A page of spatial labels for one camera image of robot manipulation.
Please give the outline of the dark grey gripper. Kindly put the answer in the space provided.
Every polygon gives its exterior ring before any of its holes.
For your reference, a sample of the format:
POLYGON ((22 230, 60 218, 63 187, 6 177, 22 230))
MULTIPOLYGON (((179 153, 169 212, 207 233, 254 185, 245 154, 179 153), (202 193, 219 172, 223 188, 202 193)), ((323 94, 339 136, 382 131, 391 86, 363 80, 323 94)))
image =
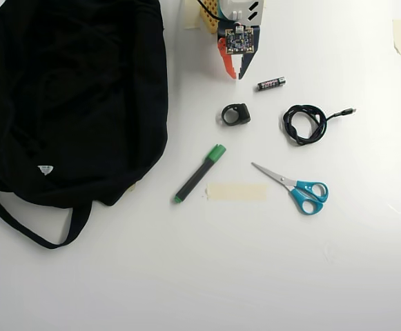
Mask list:
MULTIPOLYGON (((254 52, 242 55, 239 80, 242 80, 244 75, 246 74, 246 71, 248 70, 248 67, 251 64, 251 61, 253 60, 255 53, 258 51, 259 42, 260 42, 260 26, 254 26, 254 52)), ((232 56, 228 54, 226 51, 226 39, 224 37, 218 39, 217 48, 224 62, 224 67, 226 69, 226 72, 232 79, 236 79, 237 77, 235 69, 233 67, 232 56)))

